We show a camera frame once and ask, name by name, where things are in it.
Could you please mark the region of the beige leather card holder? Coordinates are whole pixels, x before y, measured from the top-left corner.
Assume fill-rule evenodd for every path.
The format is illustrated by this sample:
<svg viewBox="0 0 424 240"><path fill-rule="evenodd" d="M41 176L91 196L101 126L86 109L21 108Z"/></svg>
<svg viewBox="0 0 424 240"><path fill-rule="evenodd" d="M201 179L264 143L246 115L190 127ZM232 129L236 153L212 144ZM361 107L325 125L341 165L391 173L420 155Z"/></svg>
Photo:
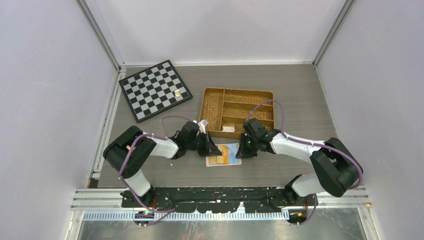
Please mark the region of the beige leather card holder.
<svg viewBox="0 0 424 240"><path fill-rule="evenodd" d="M216 163L217 156L207 156L205 158L206 167L224 167L224 166L236 166L236 165L242 164L242 159L236 158L236 153L240 145L239 143L227 143L227 144L218 144L218 145L226 145L229 148L228 165L217 164Z"/></svg>

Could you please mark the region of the gold card black stripe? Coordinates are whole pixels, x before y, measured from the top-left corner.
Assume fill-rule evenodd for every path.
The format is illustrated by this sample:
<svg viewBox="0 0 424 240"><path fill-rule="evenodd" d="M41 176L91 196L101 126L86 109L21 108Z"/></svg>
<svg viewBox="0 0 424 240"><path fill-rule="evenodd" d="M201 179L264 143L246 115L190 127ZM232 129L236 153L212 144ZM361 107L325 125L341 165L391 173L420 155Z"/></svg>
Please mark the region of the gold card black stripe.
<svg viewBox="0 0 424 240"><path fill-rule="evenodd" d="M218 155L216 157L216 163L220 165L228 165L229 164L229 148L224 144L220 144L217 147L219 151L221 152L221 155Z"/></svg>

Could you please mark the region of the white card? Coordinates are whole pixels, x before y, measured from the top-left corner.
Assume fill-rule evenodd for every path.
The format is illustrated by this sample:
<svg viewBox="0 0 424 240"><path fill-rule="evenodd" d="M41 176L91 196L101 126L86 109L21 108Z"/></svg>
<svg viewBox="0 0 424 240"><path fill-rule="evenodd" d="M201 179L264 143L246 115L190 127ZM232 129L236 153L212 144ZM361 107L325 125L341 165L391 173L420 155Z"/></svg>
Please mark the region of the white card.
<svg viewBox="0 0 424 240"><path fill-rule="evenodd" d="M222 131L226 133L234 133L236 128L234 124L227 124L222 126Z"/></svg>

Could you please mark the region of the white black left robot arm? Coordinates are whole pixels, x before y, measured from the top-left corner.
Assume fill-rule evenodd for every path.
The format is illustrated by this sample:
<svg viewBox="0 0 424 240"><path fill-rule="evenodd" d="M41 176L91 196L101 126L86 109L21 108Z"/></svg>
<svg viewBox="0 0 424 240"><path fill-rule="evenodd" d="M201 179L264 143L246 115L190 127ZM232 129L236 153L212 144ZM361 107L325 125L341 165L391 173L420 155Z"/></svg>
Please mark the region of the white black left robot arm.
<svg viewBox="0 0 424 240"><path fill-rule="evenodd" d="M132 191L141 207L153 202L151 184L142 172L142 166L151 157L179 159L187 151L196 151L200 157L221 156L222 152L206 132L206 121L188 121L171 137L146 133L133 125L110 143L103 158L118 172L118 178Z"/></svg>

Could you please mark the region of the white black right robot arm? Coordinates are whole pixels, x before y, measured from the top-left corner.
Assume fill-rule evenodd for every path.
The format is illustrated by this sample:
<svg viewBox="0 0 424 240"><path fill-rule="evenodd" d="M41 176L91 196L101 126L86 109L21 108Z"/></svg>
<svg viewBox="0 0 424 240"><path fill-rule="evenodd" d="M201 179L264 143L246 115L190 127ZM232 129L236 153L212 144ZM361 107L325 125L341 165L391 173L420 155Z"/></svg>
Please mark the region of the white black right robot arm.
<svg viewBox="0 0 424 240"><path fill-rule="evenodd" d="M312 165L313 173L297 175L284 187L285 198L291 205L299 205L305 197L322 192L340 198L362 182L362 167L338 138L312 141L278 129L269 131L256 118L245 121L243 128L237 158L253 158L261 151Z"/></svg>

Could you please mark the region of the woven wicker divided tray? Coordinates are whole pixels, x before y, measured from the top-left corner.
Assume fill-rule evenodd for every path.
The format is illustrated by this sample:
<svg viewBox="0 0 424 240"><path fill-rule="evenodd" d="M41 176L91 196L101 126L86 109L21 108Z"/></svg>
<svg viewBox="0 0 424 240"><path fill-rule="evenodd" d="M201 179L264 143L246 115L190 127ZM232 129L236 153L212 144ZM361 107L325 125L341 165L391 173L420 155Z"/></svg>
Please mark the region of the woven wicker divided tray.
<svg viewBox="0 0 424 240"><path fill-rule="evenodd" d="M212 137L240 139L245 132L243 124L252 110L266 100L272 100L271 91L207 87L203 93L200 120L206 119L206 131ZM235 132L223 132L223 125L235 125Z"/></svg>

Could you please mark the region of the black white chessboard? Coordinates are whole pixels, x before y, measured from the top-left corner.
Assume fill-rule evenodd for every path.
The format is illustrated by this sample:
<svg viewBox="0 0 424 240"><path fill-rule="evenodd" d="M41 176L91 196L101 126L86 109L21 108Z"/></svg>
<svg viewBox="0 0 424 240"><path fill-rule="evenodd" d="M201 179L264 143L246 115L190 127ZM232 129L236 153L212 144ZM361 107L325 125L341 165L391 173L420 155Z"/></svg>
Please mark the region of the black white chessboard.
<svg viewBox="0 0 424 240"><path fill-rule="evenodd" d="M165 60L118 81L130 111L141 123L193 98L170 60Z"/></svg>

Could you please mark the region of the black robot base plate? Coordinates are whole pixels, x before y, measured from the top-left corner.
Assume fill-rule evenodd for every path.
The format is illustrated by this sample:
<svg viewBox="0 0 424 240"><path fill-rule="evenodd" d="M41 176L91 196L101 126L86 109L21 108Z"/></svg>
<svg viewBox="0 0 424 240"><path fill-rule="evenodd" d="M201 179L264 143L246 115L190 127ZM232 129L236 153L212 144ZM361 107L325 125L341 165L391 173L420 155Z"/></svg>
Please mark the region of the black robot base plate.
<svg viewBox="0 0 424 240"><path fill-rule="evenodd" d="M138 200L129 190L120 193L124 208L143 205L176 213L234 213L243 207L246 213L277 213L284 207L313 207L312 195L295 196L278 187L153 187Z"/></svg>

